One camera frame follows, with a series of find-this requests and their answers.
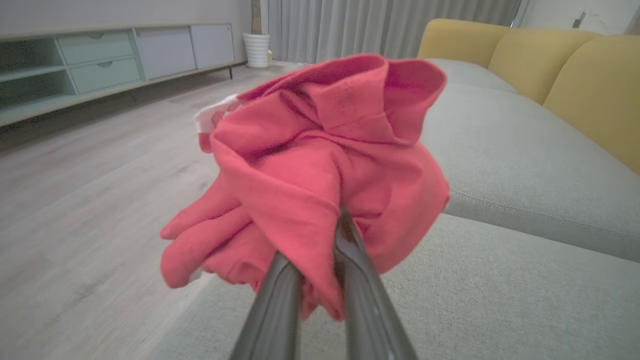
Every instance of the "sofa cushion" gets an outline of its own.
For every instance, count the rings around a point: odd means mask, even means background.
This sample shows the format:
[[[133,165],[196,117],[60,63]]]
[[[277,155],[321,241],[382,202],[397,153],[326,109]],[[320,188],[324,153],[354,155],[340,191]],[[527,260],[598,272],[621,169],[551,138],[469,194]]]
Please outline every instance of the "sofa cushion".
[[[635,359],[640,264],[440,215],[383,282],[420,359]],[[151,359],[227,359],[253,301],[214,280]],[[303,323],[301,358],[345,359],[344,323]]]
[[[424,29],[418,57],[456,59],[487,67],[498,41],[510,29],[481,22],[433,19]]]
[[[511,29],[498,41],[487,69],[542,104],[569,56],[599,36],[573,29]]]
[[[562,66],[545,107],[640,174],[640,37],[598,37]]]
[[[508,82],[480,65],[448,59],[429,59],[429,61],[447,74],[447,83],[518,93]]]
[[[447,85],[421,140],[446,213],[640,261],[640,177],[534,101]]]

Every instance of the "cabinet drawer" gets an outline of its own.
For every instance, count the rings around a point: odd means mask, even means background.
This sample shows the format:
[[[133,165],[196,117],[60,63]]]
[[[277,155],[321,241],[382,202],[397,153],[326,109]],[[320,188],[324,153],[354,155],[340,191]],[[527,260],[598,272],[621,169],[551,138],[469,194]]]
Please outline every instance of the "cabinet drawer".
[[[136,32],[147,79],[196,69],[189,28],[137,29]]]
[[[191,38],[198,69],[234,62],[231,25],[194,25]]]
[[[58,37],[67,64],[133,55],[128,32],[110,31]]]
[[[135,58],[77,67],[71,69],[71,76],[80,93],[140,80]]]

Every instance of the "white wall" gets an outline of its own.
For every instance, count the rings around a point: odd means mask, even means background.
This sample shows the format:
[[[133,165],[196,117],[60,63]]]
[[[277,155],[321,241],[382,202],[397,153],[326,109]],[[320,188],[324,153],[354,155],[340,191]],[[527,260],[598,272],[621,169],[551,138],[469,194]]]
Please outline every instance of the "white wall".
[[[0,0],[2,34],[194,21],[231,23],[236,61],[246,60],[250,0]]]
[[[571,29],[584,10],[581,30],[620,34],[639,6],[640,0],[531,0],[522,27]]]
[[[629,26],[625,31],[627,34],[640,35],[640,7],[636,11],[636,14],[629,22]]]

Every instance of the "drawer handle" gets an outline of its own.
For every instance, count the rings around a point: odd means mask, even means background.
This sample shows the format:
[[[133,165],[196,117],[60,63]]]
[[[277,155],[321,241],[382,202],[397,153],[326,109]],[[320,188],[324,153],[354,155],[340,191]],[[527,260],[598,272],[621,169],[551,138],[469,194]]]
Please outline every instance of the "drawer handle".
[[[89,35],[89,37],[94,39],[94,40],[100,40],[100,39],[102,39],[103,36],[104,36],[104,33],[97,33],[97,34],[94,34],[94,35]]]

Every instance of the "white plant pot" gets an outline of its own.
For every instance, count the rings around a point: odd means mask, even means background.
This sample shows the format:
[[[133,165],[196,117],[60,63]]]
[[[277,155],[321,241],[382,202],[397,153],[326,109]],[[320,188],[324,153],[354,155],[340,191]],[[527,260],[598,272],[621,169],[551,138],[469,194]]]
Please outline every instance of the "white plant pot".
[[[265,69],[269,67],[269,35],[243,34],[247,66]]]

